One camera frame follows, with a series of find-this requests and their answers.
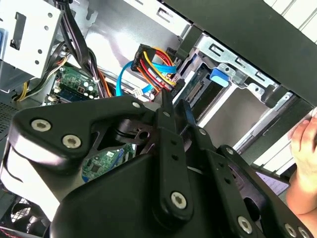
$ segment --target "blue release tab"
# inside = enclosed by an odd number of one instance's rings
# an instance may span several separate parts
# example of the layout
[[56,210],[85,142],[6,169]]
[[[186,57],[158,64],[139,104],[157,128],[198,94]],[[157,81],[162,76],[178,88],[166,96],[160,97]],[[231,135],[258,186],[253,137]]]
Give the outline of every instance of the blue release tab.
[[210,80],[226,88],[229,86],[229,76],[221,72],[219,69],[214,68],[210,74]]

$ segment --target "fan grille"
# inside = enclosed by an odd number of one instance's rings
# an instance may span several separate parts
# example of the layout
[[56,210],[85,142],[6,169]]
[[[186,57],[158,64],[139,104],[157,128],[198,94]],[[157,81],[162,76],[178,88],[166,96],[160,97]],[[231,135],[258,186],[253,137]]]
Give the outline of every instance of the fan grille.
[[[22,198],[22,199],[19,201],[19,203],[29,204],[29,203],[27,202],[27,200],[24,199],[24,198]],[[11,214],[11,220],[12,220],[12,222],[15,222],[16,220],[20,219],[21,217],[24,217],[24,216],[29,215],[30,210],[31,210],[31,208],[28,207],[28,208],[25,208],[25,209],[23,209],[23,210],[21,210],[21,211],[18,211],[18,212],[15,213],[15,214]]]

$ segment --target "yellow wire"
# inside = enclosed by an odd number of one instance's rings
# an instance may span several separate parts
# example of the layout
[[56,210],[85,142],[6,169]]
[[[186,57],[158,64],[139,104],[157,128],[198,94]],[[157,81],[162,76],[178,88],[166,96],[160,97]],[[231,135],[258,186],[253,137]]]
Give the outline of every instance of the yellow wire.
[[168,54],[164,50],[162,50],[158,47],[153,47],[153,49],[156,49],[157,51],[162,52],[169,59],[169,61],[172,63],[172,65],[174,65],[172,59],[168,56]]
[[23,90],[22,90],[22,93],[21,93],[20,98],[17,100],[18,102],[21,102],[21,101],[23,100],[23,98],[25,97],[26,92],[27,92],[27,90],[28,90],[28,86],[27,86],[27,85],[28,85],[27,82],[25,82],[25,83],[23,84]]
[[168,83],[168,84],[171,85],[171,86],[175,86],[175,85],[176,85],[176,83],[174,83],[174,82],[168,80],[167,78],[165,78],[165,77],[157,70],[157,68],[155,68],[155,66],[154,66],[154,65],[152,64],[152,62],[149,60],[148,54],[147,54],[145,51],[143,51],[143,54],[144,54],[145,60],[148,62],[148,64],[152,67],[152,69],[153,69],[166,83]]

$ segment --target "motherboard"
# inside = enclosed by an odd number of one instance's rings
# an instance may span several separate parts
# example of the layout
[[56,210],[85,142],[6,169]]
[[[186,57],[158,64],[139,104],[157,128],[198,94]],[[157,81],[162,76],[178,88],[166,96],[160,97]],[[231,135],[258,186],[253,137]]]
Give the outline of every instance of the motherboard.
[[84,161],[82,177],[85,182],[93,180],[135,156],[135,146],[126,144],[123,148],[104,151]]
[[98,98],[98,87],[85,72],[72,66],[64,66],[56,74],[48,102],[51,105]]

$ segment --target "cable connector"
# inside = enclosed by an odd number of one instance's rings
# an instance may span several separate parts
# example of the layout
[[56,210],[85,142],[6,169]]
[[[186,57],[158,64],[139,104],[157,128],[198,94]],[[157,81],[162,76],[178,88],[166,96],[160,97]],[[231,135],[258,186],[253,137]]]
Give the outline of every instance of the cable connector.
[[131,65],[131,70],[134,72],[139,72],[137,67],[141,67],[140,59],[142,58],[143,51],[145,51],[148,54],[150,61],[153,60],[155,53],[156,53],[156,49],[153,49],[151,46],[146,46],[146,45],[140,44],[139,49],[136,52],[136,54],[134,56],[134,60],[133,60],[132,65]]
[[58,5],[67,5],[73,3],[73,0],[54,0]]
[[185,80],[182,78],[179,79],[176,83],[176,86],[170,92],[172,97],[175,98],[176,95],[183,89],[184,86],[185,86]]

